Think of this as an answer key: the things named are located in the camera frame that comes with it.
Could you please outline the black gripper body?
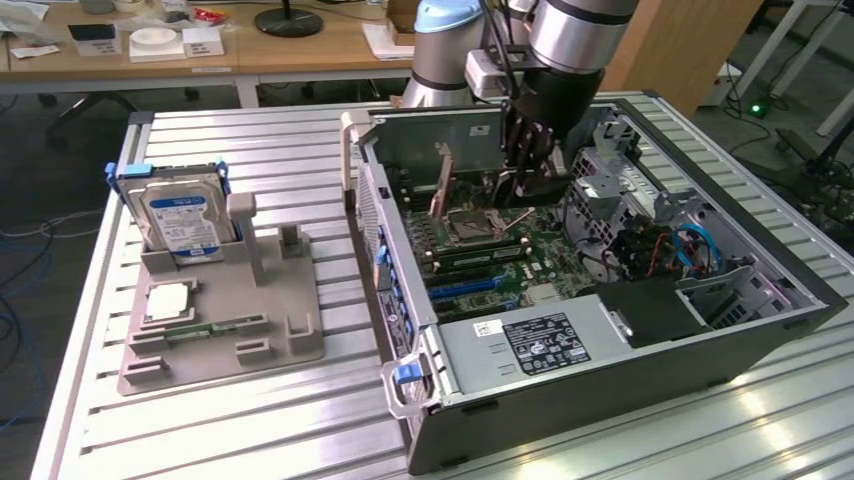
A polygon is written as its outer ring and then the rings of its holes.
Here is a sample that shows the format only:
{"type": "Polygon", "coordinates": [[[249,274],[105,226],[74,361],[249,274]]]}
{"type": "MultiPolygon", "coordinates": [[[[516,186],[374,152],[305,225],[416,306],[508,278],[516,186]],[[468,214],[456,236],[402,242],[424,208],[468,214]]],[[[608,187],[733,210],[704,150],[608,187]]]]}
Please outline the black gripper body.
{"type": "Polygon", "coordinates": [[[564,141],[589,110],[605,74],[605,69],[585,74],[529,70],[513,99],[513,128],[564,141]]]}

